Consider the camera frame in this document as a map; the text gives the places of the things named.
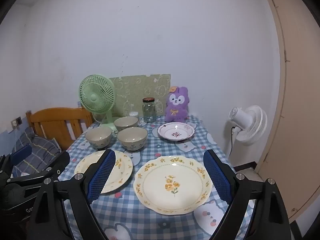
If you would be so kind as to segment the beige door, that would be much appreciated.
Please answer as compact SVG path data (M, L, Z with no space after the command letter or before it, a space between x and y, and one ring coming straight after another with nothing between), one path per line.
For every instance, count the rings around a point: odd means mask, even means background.
M268 0L276 25L279 93L256 171L278 185L290 221L319 196L319 25L303 0Z

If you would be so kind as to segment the glass jar black lid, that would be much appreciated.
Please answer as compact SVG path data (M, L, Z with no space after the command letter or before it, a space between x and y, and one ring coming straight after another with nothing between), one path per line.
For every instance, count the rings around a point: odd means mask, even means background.
M143 99L143 119L148 123L155 122L155 98L149 97Z

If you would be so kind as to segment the purple plush bunny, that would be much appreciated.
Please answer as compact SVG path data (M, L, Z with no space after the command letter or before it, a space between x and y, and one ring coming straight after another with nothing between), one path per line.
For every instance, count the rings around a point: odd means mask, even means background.
M167 97L165 122L185 122L188 116L188 104L187 87L172 86Z

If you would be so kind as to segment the green desk fan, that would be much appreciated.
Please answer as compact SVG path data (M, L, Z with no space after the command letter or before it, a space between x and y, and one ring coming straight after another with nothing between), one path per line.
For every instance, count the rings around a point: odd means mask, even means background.
M85 77L79 85L79 99L81 105L93 114L102 117L101 126L116 131L112 109L116 103L116 90L113 82L98 74Z

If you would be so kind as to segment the white standing fan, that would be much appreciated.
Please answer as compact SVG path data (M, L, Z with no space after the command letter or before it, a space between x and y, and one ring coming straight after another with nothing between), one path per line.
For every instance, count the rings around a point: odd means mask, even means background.
M245 110L234 107L229 113L229 120L234 125L232 143L238 141L244 146L255 144L267 128L267 115L257 105L249 106Z

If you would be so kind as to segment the grey plaid pillow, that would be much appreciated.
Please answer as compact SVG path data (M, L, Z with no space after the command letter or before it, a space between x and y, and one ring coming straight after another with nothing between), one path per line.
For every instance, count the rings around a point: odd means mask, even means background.
M31 127L25 129L12 150L16 152L26 145L31 146L32 152L17 166L14 166L13 177L41 172L58 153L62 152L55 138L48 140L40 137L34 133Z

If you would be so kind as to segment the blue checkered tablecloth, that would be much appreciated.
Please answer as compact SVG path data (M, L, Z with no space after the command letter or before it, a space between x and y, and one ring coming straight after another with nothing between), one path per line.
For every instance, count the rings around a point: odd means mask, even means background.
M143 149L126 152L137 172L147 161L165 155L183 155L198 162L203 161L206 150L214 150L220 160L227 163L226 155L207 131L203 122L190 115L187 122L195 127L194 136L186 142L170 142L160 138L157 128L164 123L163 117L140 126L148 131ZM216 190L194 212L181 216L163 216L140 203L133 189L131 177L115 191L103 194L91 205L92 210L110 239L209 239L221 220L227 204Z

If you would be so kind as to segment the floral ceramic bowl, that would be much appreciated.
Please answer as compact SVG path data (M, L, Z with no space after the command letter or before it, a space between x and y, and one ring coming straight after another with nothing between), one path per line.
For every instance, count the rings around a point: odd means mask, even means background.
M118 132L117 139L127 151L137 151L144 147L148 131L141 127L130 127Z
M85 138L95 149L106 148L112 139L112 129L108 126L100 126L86 132Z
M130 127L137 127L138 123L139 119L135 116L125 116L114 121L114 125L118 132Z

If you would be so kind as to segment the scalloped yellow flower plate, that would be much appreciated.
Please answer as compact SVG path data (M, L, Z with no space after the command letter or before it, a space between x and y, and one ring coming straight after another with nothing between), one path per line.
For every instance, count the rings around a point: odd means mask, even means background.
M193 212L209 198L213 183L204 166L181 155L148 161L135 174L134 192L148 209L174 216Z

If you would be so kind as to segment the wall power outlet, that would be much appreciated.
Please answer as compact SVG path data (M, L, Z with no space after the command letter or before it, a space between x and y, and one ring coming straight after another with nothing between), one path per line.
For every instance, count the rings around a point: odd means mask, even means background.
M18 118L12 120L11 122L12 129L19 128L21 124L22 124L22 118L19 116Z

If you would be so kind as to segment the wooden bed headboard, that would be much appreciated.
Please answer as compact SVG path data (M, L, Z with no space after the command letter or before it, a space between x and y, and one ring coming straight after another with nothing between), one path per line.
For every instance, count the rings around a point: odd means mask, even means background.
M36 113L26 112L29 126L35 134L46 139L55 139L62 150L67 150L84 132L81 123L88 128L93 124L93 116L84 108L56 107Z

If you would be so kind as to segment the white red-trimmed plate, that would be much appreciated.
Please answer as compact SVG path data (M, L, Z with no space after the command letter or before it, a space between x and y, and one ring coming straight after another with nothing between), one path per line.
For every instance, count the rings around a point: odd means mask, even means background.
M169 122L159 126L157 133L169 141L184 141L195 134L195 128L182 122Z

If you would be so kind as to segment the green patterned wall mat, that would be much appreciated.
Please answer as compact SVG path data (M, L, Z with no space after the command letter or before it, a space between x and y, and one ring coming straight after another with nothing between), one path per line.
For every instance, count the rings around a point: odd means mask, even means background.
M154 98L156 115L164 115L171 87L170 74L122 76L112 77L110 80L116 91L113 116L123 117L130 112L138 112L142 117L144 98Z

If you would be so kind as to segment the round yellow flower plate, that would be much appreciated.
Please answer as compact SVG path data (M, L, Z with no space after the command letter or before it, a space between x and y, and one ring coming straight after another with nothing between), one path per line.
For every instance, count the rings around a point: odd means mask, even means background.
M123 186L130 178L133 171L131 158L123 152L113 150L116 154L116 162L109 178L101 191L101 194L112 192ZM75 168L74 174L85 173L92 163L96 163L103 155L104 151L94 152L84 157Z

